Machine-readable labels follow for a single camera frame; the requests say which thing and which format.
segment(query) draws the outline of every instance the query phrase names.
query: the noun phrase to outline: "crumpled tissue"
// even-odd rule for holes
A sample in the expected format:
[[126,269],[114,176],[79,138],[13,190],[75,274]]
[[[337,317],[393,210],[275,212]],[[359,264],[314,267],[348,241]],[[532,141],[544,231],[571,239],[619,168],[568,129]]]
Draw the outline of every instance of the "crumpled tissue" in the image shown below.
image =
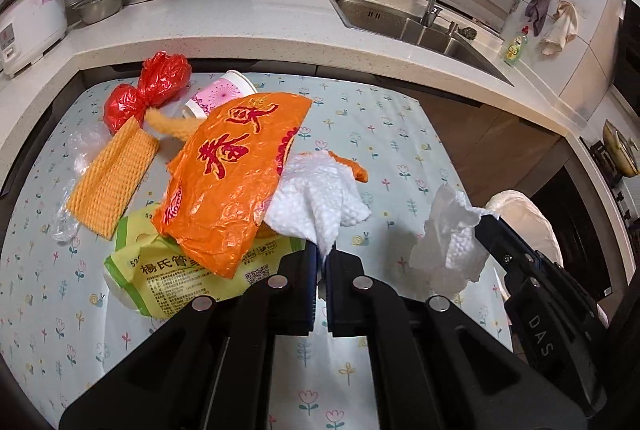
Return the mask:
[[370,214],[351,169],[318,151],[289,156],[264,222],[281,235],[313,242],[325,257],[340,226],[356,225]]
[[429,218],[424,223],[424,237],[411,250],[409,266],[427,274],[431,289],[452,297],[477,282],[489,256],[476,240],[474,227],[483,215],[495,213],[473,207],[464,191],[444,184],[436,192]]

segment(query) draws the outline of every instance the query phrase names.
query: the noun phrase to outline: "metal basin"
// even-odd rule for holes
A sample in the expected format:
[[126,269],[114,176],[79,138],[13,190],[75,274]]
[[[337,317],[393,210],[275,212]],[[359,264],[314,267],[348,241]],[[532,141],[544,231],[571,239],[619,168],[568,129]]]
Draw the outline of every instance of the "metal basin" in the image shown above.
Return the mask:
[[366,0],[330,1],[348,28],[375,32],[395,40],[428,48],[511,84],[489,60],[456,33],[449,36],[440,26],[424,27],[420,25],[418,16]]

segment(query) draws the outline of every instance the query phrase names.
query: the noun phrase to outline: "rice cooker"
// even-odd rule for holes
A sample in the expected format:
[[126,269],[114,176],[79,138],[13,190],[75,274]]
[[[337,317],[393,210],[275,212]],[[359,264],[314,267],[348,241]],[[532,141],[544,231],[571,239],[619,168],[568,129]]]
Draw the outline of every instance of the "rice cooker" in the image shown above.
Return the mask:
[[65,0],[4,0],[0,4],[0,61],[15,73],[38,61],[65,35]]

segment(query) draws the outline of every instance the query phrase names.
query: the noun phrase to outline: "white countertop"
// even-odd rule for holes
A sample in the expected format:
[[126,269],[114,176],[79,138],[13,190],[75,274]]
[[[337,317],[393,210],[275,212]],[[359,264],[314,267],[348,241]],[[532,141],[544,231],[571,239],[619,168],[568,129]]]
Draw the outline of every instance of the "white countertop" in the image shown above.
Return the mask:
[[[409,6],[417,1],[404,0]],[[77,71],[140,61],[158,50],[188,58],[295,61],[371,72],[487,103],[562,136],[579,135],[584,124],[561,113],[527,77],[497,60],[491,47],[478,40],[474,47],[513,86],[436,52],[348,29],[329,0],[155,0],[128,6],[102,22],[71,30],[14,79],[0,74],[0,183],[36,121]],[[614,229],[622,224],[620,215],[612,223]],[[624,238],[621,251],[632,260]]]

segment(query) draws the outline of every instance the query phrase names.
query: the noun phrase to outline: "floral tablecloth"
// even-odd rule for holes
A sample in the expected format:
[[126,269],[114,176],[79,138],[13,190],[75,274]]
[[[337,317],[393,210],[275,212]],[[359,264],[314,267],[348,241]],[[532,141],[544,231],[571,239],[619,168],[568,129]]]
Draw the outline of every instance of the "floral tablecloth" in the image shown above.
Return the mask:
[[[188,96],[220,74],[193,74]],[[461,188],[449,157],[418,102],[398,92],[335,79],[247,74],[260,92],[309,96],[313,105],[292,150],[331,149],[369,172],[358,183],[372,210],[367,221],[341,228],[337,247],[357,254],[367,274],[399,294],[425,299],[429,285],[408,266],[431,201],[444,182]],[[63,188],[73,176],[68,137],[100,121],[114,80],[85,91],[66,112],[36,160],[15,206],[0,261],[0,353],[42,415],[57,427],[63,410],[148,338],[161,320],[125,307],[103,278],[114,248],[81,227],[69,243],[50,236]],[[180,144],[165,139],[129,204],[135,211],[162,198],[165,164]],[[480,281],[453,301],[511,349],[492,259]],[[365,338],[332,339],[326,304],[318,299],[307,338],[280,337],[274,352],[270,430],[378,428]]]

